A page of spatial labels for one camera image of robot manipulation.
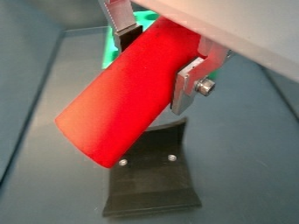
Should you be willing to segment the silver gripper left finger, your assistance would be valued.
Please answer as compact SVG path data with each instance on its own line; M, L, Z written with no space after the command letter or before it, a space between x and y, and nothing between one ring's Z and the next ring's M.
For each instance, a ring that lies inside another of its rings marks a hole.
M98 0L108 24L115 33L136 25L136 18L130 0Z

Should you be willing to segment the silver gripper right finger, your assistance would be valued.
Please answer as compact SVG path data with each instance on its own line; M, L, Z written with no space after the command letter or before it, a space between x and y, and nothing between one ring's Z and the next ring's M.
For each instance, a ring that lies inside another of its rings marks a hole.
M191 106L197 94L209 96L215 82L209 75L218 70L231 58L231 50L206 37L201 38L199 56L176 74L171 110L176 115Z

